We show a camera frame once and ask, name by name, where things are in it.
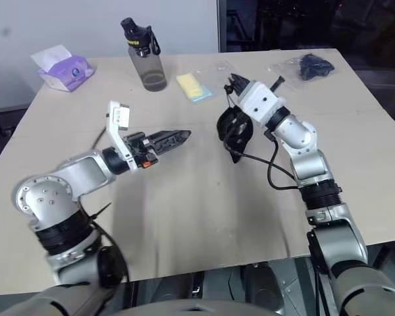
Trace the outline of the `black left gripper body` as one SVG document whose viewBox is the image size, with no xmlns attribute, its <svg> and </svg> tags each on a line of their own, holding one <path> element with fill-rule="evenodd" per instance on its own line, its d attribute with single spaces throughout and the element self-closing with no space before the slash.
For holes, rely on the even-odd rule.
<svg viewBox="0 0 395 316">
<path fill-rule="evenodd" d="M 156 155 L 144 145 L 147 140 L 144 132 L 136 132 L 123 137 L 123 142 L 130 150 L 138 168 L 146 169 L 158 162 Z"/>
</svg>

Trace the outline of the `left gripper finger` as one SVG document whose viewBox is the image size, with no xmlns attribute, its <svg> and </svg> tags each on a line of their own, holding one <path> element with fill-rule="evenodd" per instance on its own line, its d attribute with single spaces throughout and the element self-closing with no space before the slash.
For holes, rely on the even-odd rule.
<svg viewBox="0 0 395 316">
<path fill-rule="evenodd" d="M 153 150 L 157 155 L 162 155 L 182 145 L 188 138 L 153 138 Z"/>
<path fill-rule="evenodd" d="M 190 136 L 189 130 L 161 130 L 151 135 L 151 138 L 188 138 Z"/>
</svg>

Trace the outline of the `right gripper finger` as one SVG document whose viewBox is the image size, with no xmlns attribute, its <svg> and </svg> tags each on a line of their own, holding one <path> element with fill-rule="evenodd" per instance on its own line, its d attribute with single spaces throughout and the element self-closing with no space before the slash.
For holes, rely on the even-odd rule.
<svg viewBox="0 0 395 316">
<path fill-rule="evenodd" d="M 238 74 L 231 74 L 231 84 L 234 86 L 247 86 L 249 84 L 249 80 L 247 78 L 244 78 L 243 76 L 240 76 Z"/>
<path fill-rule="evenodd" d="M 228 95 L 235 93 L 236 95 L 241 94 L 240 79 L 236 75 L 231 75 L 228 78 Z"/>
</svg>

